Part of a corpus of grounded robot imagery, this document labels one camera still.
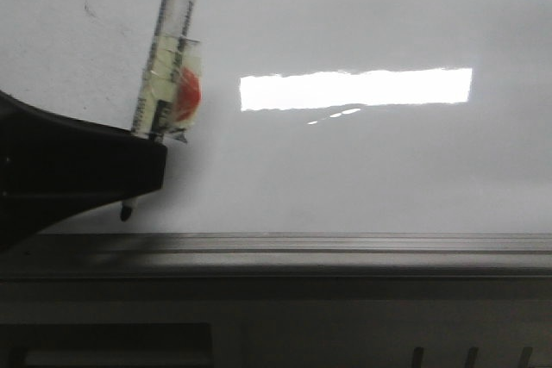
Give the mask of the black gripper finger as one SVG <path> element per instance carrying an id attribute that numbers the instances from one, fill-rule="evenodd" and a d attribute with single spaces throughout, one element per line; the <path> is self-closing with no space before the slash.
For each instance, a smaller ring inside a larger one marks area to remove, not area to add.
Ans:
<path id="1" fill-rule="evenodd" d="M 90 209 L 160 190 L 166 146 L 1 95 L 1 248 Z"/>

